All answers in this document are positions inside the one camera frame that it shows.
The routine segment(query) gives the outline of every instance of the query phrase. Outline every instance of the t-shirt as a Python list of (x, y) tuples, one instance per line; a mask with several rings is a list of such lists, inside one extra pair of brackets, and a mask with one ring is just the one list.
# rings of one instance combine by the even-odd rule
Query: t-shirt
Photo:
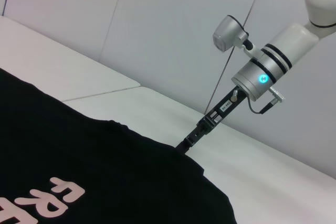
[(175, 148), (1, 69), (0, 91), (1, 224), (236, 223), (227, 196)]

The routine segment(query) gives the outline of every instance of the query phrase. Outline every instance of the glowing blue light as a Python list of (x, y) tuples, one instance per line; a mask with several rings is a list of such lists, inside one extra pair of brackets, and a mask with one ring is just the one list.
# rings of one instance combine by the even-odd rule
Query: glowing blue light
[(266, 83), (268, 82), (268, 75), (267, 74), (262, 74), (261, 76), (259, 76), (259, 81), (261, 83)]

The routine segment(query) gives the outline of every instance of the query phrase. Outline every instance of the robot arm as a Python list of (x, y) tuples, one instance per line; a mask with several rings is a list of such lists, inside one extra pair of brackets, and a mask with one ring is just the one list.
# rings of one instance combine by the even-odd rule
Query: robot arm
[(291, 24), (263, 49), (249, 40), (249, 34), (232, 16), (227, 16), (213, 34), (215, 46), (222, 52), (236, 46), (243, 48), (251, 60), (232, 77), (236, 87), (197, 124), (176, 147), (186, 153), (204, 135), (211, 132), (245, 98), (256, 101), (267, 90), (275, 97), (257, 114), (264, 114), (284, 97), (272, 86), (284, 76), (320, 39), (336, 32), (336, 0), (306, 0), (309, 22)]

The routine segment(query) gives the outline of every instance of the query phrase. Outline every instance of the white table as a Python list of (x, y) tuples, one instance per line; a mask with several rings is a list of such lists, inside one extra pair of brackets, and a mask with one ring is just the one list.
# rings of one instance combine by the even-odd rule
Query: white table
[[(173, 146), (203, 116), (146, 88), (65, 104)], [(336, 180), (225, 125), (201, 139), (187, 155), (229, 196), (238, 223), (336, 223)]]
[(136, 81), (2, 16), (0, 68), (61, 101), (140, 86)]

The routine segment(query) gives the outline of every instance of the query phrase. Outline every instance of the black cable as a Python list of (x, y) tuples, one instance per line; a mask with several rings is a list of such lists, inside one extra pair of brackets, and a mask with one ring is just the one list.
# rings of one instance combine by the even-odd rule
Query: black cable
[(249, 97), (249, 96), (247, 96), (247, 101), (248, 101), (248, 106), (250, 107), (250, 110), (251, 110), (253, 113), (255, 113), (255, 114), (261, 114), (260, 112), (256, 112), (256, 111), (254, 111), (254, 110), (252, 109), (251, 101), (250, 101), (250, 97)]

